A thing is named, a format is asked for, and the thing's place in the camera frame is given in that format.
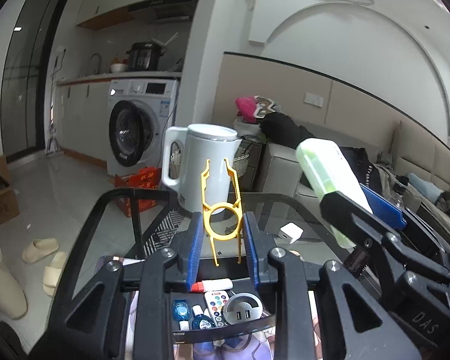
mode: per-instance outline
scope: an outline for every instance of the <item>wall socket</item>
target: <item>wall socket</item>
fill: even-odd
[[[323,97],[318,96],[317,94],[307,93],[303,102],[317,107],[323,107]]]

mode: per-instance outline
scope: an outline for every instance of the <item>range hood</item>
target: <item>range hood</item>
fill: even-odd
[[[135,19],[146,23],[191,20],[198,0],[146,0],[128,7]]]

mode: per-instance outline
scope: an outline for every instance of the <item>white tube with red cap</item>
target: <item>white tube with red cap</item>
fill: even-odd
[[[192,284],[191,292],[222,291],[233,288],[230,279],[203,280]]]

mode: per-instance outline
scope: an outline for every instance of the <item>white bowl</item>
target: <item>white bowl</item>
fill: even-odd
[[[110,67],[110,70],[112,71],[112,73],[119,73],[121,71],[127,70],[127,65],[126,64],[112,64],[112,66]]]

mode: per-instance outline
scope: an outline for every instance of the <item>beige trash can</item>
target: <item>beige trash can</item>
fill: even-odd
[[[13,278],[0,254],[0,310],[11,319],[18,319],[27,312],[27,299],[20,284]]]

